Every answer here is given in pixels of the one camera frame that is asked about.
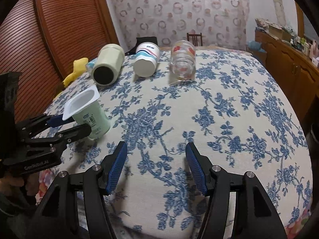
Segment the person's left hand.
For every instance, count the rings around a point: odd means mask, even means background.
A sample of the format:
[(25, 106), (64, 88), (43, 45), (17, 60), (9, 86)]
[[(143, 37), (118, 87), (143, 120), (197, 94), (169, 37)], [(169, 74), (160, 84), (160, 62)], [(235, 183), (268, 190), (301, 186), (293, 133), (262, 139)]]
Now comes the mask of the person's left hand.
[(21, 177), (12, 177), (11, 175), (1, 178), (1, 193), (6, 196), (12, 194), (12, 188), (23, 186), (25, 186), (27, 196), (35, 196), (39, 191), (39, 173), (31, 174), (26, 182)]

